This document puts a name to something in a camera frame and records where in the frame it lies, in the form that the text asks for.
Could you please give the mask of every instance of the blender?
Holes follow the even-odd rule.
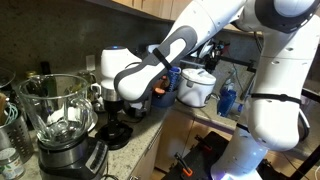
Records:
[[[42,179],[102,177],[108,146],[88,136],[93,116],[87,89],[85,79],[66,74],[33,76],[18,85],[19,98],[37,133]]]

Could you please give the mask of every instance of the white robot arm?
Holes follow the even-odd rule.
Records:
[[[213,179],[260,179],[255,171],[268,150],[285,151],[298,143],[300,95],[320,37],[313,16],[319,0],[194,0],[166,39],[135,67],[114,81],[127,101],[142,101],[170,63],[212,38],[225,25],[262,31],[261,52],[252,95],[224,154],[212,166]]]

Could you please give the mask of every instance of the blender base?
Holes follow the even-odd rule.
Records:
[[[63,167],[46,167],[39,161],[40,174],[44,180],[95,180],[101,179],[106,168],[108,146],[96,138],[88,137],[88,147],[76,162]]]
[[[132,131],[133,129],[128,125],[117,122],[115,126],[106,124],[101,127],[95,137],[103,140],[109,150],[117,150],[128,144]]]

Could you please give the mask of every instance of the kitchen appliance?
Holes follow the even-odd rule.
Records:
[[[141,63],[141,59],[134,56],[127,48],[112,46],[105,48],[101,55],[101,86],[97,86],[103,98],[108,122],[96,134],[108,144],[110,150],[117,150],[129,142],[132,128],[120,122],[117,113],[123,109],[124,101],[114,89],[114,78],[122,70]]]
[[[215,83],[216,78],[204,69],[183,69],[177,99],[191,107],[204,107]]]
[[[55,80],[57,89],[47,87]],[[33,76],[17,93],[37,133],[42,179],[100,179],[108,146],[88,137],[92,106],[85,79],[66,74]],[[50,96],[56,91],[57,96]]]

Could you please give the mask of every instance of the rice cooker lid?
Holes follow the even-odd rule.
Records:
[[[216,83],[216,78],[204,69],[186,68],[182,70],[182,76],[199,84],[213,85]]]

